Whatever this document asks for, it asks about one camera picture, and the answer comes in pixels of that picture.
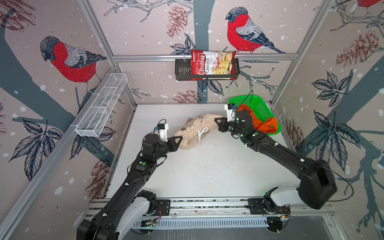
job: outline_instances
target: white drawstring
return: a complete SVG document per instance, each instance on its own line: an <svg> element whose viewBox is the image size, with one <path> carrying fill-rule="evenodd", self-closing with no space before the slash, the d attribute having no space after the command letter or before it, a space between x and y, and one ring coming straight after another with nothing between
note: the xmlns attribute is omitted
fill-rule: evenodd
<svg viewBox="0 0 384 240"><path fill-rule="evenodd" d="M201 135L203 135L203 133L205 133L205 132L208 132L208 128L205 127L203 129L203 131L201 131L201 129L200 129L200 130L197 130L196 132L197 132L197 135L199 136L199 143L200 143L200 146L201 146Z"/></svg>

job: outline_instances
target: orange cloth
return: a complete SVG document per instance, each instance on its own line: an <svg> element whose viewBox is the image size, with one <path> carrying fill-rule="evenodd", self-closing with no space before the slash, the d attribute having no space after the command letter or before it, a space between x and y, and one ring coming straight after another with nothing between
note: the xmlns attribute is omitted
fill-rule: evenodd
<svg viewBox="0 0 384 240"><path fill-rule="evenodd" d="M268 118L265 122L260 121L255 116L255 113L247 105L240 105L237 112L248 111L252 117L253 128L264 133L275 133L278 130L277 121L275 118Z"/></svg>

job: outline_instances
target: beige cloth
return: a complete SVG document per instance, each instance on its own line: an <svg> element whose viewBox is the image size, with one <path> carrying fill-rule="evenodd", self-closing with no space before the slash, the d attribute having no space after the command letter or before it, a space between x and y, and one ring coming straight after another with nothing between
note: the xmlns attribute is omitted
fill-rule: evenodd
<svg viewBox="0 0 384 240"><path fill-rule="evenodd" d="M184 128L178 130L173 134L173 136L182 136L183 140L180 143L179 148L184 150L189 150L193 146L199 144L198 131L203 130L205 127L208 128L208 131L201 135L202 139L212 130L218 130L218 125L215 122L215 118L222 118L221 115L215 114L206 114L204 117L199 116L197 119L192 119L188 121Z"/></svg>

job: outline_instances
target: bag of chips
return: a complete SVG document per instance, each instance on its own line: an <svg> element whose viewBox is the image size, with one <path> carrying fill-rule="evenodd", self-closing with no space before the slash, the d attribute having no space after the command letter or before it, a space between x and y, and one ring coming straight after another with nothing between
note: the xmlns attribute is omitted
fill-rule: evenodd
<svg viewBox="0 0 384 240"><path fill-rule="evenodd" d="M192 50L191 74L192 75L218 75L235 74L232 61L236 51L230 53ZM208 78L208 79L231 79L231 78Z"/></svg>

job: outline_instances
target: bird head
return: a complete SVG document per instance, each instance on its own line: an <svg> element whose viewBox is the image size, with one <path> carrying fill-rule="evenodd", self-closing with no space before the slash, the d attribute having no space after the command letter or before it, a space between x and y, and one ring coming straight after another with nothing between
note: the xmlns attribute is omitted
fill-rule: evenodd
<svg viewBox="0 0 384 240"><path fill-rule="evenodd" d="M53 48L59 42L60 41L53 36L48 36L42 40L42 42L40 43L40 51L41 51L41 55L43 56L44 61L46 61L48 59L50 59L51 61L56 60Z"/></svg>
<svg viewBox="0 0 384 240"><path fill-rule="evenodd" d="M248 11L244 7L235 7L229 11L225 20L228 20L230 23L233 23L235 19L240 15L248 15Z"/></svg>

